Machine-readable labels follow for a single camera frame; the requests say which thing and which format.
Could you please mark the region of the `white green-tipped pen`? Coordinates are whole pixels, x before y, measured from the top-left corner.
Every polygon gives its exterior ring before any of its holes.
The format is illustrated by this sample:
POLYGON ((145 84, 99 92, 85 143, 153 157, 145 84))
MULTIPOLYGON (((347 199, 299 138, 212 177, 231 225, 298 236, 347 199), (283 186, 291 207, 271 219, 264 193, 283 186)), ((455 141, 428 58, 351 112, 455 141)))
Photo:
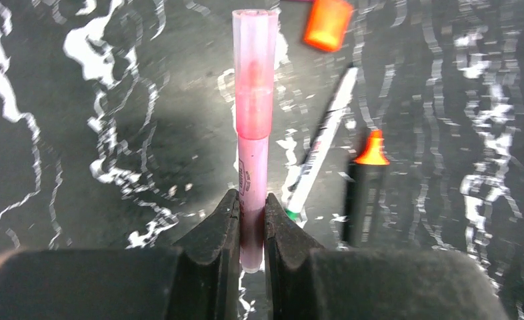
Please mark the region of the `white green-tipped pen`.
POLYGON ((292 220, 297 220, 309 196, 317 174, 327 156, 333 138, 340 126, 346 108, 352 99, 352 92, 357 80, 357 67, 349 67, 344 73, 332 98, 311 148, 301 166, 295 189, 285 208, 292 220))

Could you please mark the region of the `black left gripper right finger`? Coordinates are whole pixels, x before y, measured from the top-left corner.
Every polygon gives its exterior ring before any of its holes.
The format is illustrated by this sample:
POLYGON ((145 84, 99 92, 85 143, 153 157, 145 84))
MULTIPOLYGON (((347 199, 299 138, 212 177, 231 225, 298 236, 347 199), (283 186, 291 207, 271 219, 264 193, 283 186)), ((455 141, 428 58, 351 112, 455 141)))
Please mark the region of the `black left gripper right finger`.
POLYGON ((264 222, 265 281, 269 319, 315 319, 315 291, 308 262, 323 246, 289 218, 268 194, 264 222))

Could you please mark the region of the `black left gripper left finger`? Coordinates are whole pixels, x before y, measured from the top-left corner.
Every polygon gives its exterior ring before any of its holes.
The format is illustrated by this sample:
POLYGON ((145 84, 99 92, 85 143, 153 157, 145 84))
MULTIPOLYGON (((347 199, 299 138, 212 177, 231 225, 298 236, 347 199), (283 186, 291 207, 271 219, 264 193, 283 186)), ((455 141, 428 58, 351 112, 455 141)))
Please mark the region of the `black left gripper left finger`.
POLYGON ((168 319, 237 319, 239 197, 230 189, 204 221, 173 244, 178 257, 168 319))

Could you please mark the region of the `pink marker pen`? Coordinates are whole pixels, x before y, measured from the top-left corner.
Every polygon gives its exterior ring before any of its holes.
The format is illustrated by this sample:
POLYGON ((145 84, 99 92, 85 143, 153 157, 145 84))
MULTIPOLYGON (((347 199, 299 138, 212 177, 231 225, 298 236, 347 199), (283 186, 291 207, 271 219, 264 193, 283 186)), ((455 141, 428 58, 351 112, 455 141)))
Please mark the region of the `pink marker pen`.
POLYGON ((240 202, 240 262, 247 273, 263 260, 269 136, 273 119, 278 14, 232 12, 240 202))

